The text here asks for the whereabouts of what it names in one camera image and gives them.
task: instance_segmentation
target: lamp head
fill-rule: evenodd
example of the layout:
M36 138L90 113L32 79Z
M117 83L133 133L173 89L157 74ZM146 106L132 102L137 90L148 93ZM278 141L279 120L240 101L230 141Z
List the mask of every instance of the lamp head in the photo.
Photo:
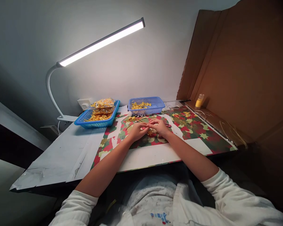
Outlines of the lamp head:
M71 54L70 56L60 60L57 62L57 67L65 67L72 62L118 40L121 39L135 31L138 31L139 29L142 29L145 27L145 21L142 17L141 19L107 35L106 37L101 38L100 40L84 47L83 49Z

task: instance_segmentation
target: glue bottle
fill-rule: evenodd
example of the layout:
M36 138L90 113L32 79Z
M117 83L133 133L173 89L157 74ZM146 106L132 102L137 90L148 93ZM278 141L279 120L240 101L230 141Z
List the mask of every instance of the glue bottle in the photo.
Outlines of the glue bottle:
M200 107L202 105L203 98L204 98L204 94L199 94L199 97L198 97L196 104L195 104L195 110L200 109Z

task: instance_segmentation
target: blue plastic basket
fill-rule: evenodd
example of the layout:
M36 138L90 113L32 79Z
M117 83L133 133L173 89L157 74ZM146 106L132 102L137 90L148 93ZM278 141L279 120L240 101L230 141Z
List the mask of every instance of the blue plastic basket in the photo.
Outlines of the blue plastic basket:
M132 104L134 103L141 104L142 102L144 103L149 103L151 106L147 106L147 108L144 109L132 109ZM163 103L160 97L142 97L142 98L132 98L129 100L128 104L128 110L131 111L133 114L155 114L155 113L160 113L162 109L166 105Z
M110 119L85 122L84 119L90 119L92 112L93 112L93 110L86 110L77 118L77 120L75 121L75 125L81 126L85 129L104 128L104 127L112 126L117 109L119 108L119 100L115 101L114 106L115 106L115 109L112 112L112 116L110 117Z

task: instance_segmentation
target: white sleeve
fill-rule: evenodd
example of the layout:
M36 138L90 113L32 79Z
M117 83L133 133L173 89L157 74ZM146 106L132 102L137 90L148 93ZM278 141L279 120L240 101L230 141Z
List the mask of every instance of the white sleeve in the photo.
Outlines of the white sleeve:
M88 225L92 209L97 204L98 198L73 190L62 203L61 209L49 226L58 225Z
M216 209L237 225L283 225L283 213L269 200L240 188L221 169L202 184L214 197Z

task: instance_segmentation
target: electrical outlet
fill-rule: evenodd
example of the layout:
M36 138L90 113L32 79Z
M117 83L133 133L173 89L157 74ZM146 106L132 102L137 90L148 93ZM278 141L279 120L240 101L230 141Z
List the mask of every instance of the electrical outlet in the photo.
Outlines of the electrical outlet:
M83 110L86 110L90 105L93 104L92 98L82 98L78 100L79 105Z

